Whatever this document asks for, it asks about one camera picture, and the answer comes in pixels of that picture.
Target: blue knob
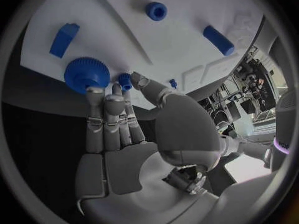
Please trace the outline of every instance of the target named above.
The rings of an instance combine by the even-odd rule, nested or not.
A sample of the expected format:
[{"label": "blue knob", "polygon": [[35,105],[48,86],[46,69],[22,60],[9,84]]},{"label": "blue knob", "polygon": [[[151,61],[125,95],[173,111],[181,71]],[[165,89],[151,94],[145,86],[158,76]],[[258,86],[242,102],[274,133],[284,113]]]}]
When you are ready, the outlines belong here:
[{"label": "blue knob", "polygon": [[128,91],[132,88],[130,77],[131,76],[128,73],[122,73],[118,78],[123,91]]},{"label": "blue knob", "polygon": [[52,43],[50,53],[62,58],[71,41],[79,31],[80,26],[77,24],[65,24],[57,32]]},{"label": "blue knob", "polygon": [[171,87],[173,87],[173,88],[176,89],[176,87],[177,87],[177,82],[175,81],[175,79],[171,79],[171,80],[169,81],[169,83],[171,84]]},{"label": "blue knob", "polygon": [[89,86],[107,87],[110,73],[103,62],[90,57],[81,57],[68,64],[64,80],[71,89],[85,94]]},{"label": "blue knob", "polygon": [[212,26],[207,26],[203,31],[204,37],[218,48],[218,50],[225,56],[229,56],[235,50],[235,46],[224,35],[217,31]]},{"label": "blue knob", "polygon": [[146,13],[150,19],[161,21],[167,15],[167,7],[162,3],[154,1],[146,5]]}]

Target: purple light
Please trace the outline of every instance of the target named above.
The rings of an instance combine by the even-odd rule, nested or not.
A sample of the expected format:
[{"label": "purple light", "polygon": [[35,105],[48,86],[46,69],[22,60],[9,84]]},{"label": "purple light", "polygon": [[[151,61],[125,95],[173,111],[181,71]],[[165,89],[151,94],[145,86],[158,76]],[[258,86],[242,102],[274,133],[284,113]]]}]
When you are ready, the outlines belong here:
[{"label": "purple light", "polygon": [[288,149],[286,149],[286,148],[282,148],[282,147],[279,145],[278,141],[276,140],[276,137],[275,137],[274,140],[273,140],[273,144],[274,144],[274,146],[275,146],[280,152],[285,153],[285,154],[289,154],[289,150],[288,150]]}]

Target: white surface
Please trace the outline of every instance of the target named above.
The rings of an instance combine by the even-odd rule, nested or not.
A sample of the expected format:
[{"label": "white surface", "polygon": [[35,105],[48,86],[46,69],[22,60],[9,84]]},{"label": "white surface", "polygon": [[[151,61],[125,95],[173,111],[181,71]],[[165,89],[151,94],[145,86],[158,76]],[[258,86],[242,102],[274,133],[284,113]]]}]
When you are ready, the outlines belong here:
[{"label": "white surface", "polygon": [[[164,20],[154,22],[145,15],[150,1],[167,6]],[[167,86],[174,78],[188,93],[232,71],[261,19],[250,0],[47,0],[28,25],[21,65],[64,81],[70,61],[91,56],[105,62],[112,82],[122,72],[137,71]],[[60,59],[49,50],[67,22],[78,24],[80,30]],[[209,24],[235,44],[234,54],[224,57],[203,37]],[[133,105],[153,107],[139,92],[132,90],[131,96]]]},{"label": "white surface", "polygon": [[227,163],[224,168],[237,183],[271,173],[270,169],[264,168],[262,160],[249,157],[245,154]]}]

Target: blue plastic part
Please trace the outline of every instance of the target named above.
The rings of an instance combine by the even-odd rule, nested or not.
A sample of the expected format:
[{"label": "blue plastic part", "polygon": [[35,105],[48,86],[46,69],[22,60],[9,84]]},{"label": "blue plastic part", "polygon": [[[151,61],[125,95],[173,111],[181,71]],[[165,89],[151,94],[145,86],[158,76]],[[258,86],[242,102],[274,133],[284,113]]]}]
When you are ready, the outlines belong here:
[{"label": "blue plastic part", "polygon": [[204,37],[218,48],[225,56],[229,56],[235,50],[234,44],[212,26],[207,26],[203,31]]},{"label": "blue plastic part", "polygon": [[81,57],[68,64],[64,72],[64,80],[70,88],[85,94],[89,86],[107,87],[110,73],[103,62],[90,57]]},{"label": "blue plastic part", "polygon": [[122,73],[118,78],[123,91],[128,91],[132,88],[130,77],[128,73]]},{"label": "blue plastic part", "polygon": [[62,58],[71,41],[79,31],[80,26],[77,24],[66,23],[57,32],[52,43],[50,53],[54,56]]},{"label": "blue plastic part", "polygon": [[146,13],[150,19],[161,21],[167,15],[167,7],[160,2],[154,1],[146,5]]},{"label": "blue plastic part", "polygon": [[170,81],[169,81],[169,83],[171,84],[171,87],[173,87],[173,88],[177,88],[177,82],[175,81],[175,79],[171,79]]}]

